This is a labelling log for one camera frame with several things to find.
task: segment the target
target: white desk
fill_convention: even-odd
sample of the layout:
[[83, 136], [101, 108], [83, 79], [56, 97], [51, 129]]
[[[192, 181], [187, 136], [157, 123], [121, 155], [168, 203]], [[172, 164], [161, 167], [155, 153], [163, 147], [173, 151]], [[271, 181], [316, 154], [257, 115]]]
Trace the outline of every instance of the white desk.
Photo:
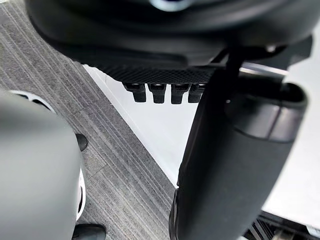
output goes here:
[[[132, 93], [96, 68], [85, 66], [98, 86], [176, 185], [197, 105], [135, 103]], [[312, 57], [291, 67], [286, 81], [300, 84], [310, 103], [298, 139], [263, 210], [320, 229], [320, 25], [315, 30]]]

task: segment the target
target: black plastic tab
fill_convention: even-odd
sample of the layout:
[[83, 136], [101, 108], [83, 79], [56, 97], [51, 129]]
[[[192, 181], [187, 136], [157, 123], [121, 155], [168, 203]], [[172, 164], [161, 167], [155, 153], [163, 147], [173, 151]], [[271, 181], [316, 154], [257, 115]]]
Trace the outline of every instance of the black plastic tab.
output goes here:
[[191, 84], [171, 84], [171, 103], [181, 104], [184, 93], [188, 92]]
[[196, 104], [199, 103], [201, 95], [204, 93], [206, 84], [192, 84], [189, 90], [188, 103]]
[[134, 101], [137, 103], [145, 103], [147, 101], [146, 88], [140, 83], [124, 83], [124, 88], [133, 93]]
[[153, 102], [155, 104], [163, 104], [165, 102], [166, 84], [152, 83], [148, 84], [148, 88], [153, 94]]

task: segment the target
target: gray carpet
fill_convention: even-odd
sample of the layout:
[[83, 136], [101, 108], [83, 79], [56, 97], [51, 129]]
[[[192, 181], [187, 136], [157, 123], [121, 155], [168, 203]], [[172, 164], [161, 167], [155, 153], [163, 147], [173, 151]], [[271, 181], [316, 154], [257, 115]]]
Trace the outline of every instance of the gray carpet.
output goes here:
[[108, 240], [169, 239], [174, 187], [89, 74], [40, 39], [21, 0], [0, 4], [0, 24], [0, 87], [43, 97], [89, 139], [79, 222], [105, 225]]

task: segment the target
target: floor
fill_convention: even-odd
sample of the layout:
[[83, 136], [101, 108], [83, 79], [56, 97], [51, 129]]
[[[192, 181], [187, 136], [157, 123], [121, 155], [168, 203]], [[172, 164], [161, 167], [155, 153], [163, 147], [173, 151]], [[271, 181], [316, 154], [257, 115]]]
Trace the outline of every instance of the floor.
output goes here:
[[0, 87], [41, 96], [88, 137], [79, 223], [105, 225], [107, 240], [169, 239], [174, 186], [85, 69], [36, 34], [21, 0], [0, 4]]

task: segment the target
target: black shoe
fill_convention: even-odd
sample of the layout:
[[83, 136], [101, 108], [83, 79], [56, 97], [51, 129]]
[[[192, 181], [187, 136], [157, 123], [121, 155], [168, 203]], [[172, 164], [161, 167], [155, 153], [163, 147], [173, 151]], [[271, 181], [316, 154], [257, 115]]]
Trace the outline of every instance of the black shoe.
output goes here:
[[72, 240], [105, 240], [106, 229], [98, 224], [79, 224], [73, 231]]
[[85, 135], [83, 135], [81, 133], [76, 133], [75, 136], [76, 136], [76, 140], [78, 142], [80, 151], [82, 152], [88, 146], [88, 139], [86, 138]]

